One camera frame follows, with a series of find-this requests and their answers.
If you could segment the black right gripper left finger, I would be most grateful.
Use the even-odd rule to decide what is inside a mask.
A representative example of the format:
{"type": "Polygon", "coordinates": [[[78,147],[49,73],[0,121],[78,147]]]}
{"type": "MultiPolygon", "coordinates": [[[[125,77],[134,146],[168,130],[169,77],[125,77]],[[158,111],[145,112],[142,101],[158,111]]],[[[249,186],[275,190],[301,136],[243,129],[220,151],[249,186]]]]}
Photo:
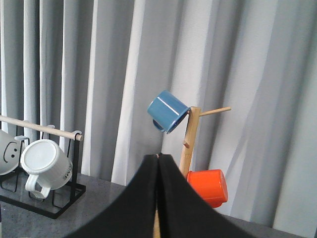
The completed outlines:
{"type": "Polygon", "coordinates": [[[68,238],[152,238],[158,158],[146,155],[123,192],[97,217],[68,238]]]}

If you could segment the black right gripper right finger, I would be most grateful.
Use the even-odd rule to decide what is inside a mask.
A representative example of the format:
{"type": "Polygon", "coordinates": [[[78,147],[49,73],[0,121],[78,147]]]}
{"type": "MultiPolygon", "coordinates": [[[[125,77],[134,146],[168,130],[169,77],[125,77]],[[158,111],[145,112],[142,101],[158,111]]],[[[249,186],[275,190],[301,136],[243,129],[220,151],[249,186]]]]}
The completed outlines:
{"type": "Polygon", "coordinates": [[[252,238],[207,205],[171,155],[158,156],[158,218],[162,238],[252,238]]]}

